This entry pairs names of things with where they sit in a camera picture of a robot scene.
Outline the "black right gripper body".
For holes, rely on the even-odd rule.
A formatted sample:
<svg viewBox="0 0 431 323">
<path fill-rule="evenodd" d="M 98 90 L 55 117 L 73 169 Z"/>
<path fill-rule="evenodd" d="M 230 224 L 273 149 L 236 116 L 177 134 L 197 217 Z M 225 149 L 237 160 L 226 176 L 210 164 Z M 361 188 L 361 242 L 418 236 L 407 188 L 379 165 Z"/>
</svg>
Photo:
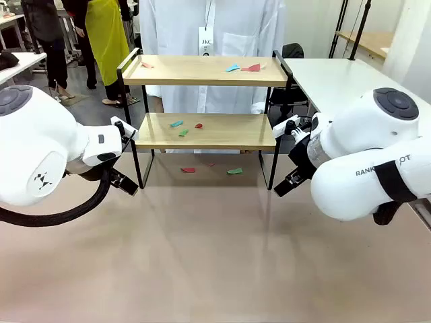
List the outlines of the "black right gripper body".
<svg viewBox="0 0 431 323">
<path fill-rule="evenodd" d="M 308 156 L 309 142 L 310 133 L 305 133 L 303 138 L 296 140 L 295 146 L 290 151 L 290 159 L 296 165 L 296 171 L 300 175 L 313 175 L 317 170 Z"/>
</svg>

